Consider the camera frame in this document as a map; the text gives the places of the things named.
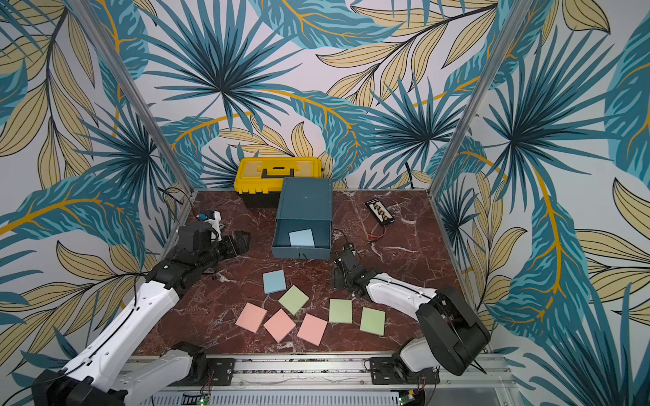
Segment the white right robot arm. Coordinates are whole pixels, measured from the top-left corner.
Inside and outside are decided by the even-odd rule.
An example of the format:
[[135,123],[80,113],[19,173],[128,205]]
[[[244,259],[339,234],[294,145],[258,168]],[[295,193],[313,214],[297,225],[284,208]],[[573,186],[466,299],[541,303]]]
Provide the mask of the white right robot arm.
[[426,289],[362,265],[352,244],[334,254],[333,286],[388,306],[418,322],[414,338],[389,357],[370,359],[381,384],[431,380],[441,371],[462,375],[489,344],[491,335],[458,290]]

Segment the teal top drawer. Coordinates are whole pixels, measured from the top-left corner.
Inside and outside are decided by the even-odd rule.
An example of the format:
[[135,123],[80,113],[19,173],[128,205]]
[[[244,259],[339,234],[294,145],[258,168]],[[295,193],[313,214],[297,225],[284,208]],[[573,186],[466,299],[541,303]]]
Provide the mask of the teal top drawer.
[[332,250],[332,222],[279,219],[272,253],[278,259],[323,260]]

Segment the blue sticky note pad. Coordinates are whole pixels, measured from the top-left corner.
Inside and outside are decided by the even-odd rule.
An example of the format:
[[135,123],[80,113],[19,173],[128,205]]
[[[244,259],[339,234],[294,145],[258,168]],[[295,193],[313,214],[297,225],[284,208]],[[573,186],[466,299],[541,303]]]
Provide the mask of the blue sticky note pad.
[[316,247],[313,232],[309,228],[289,232],[289,243],[292,247]]
[[262,275],[264,294],[275,294],[286,291],[286,280],[283,270],[267,272]]

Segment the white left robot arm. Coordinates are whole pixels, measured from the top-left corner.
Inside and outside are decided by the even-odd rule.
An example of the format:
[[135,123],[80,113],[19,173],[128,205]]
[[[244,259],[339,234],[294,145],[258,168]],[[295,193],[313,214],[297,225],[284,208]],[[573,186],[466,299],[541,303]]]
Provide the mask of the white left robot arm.
[[206,270],[250,249],[244,231],[219,236],[210,221],[183,226],[176,245],[147,274],[132,302],[58,371],[45,370],[30,387],[36,405],[138,405],[176,383],[204,385],[211,377],[204,348],[178,343],[127,375],[120,372],[160,319]]

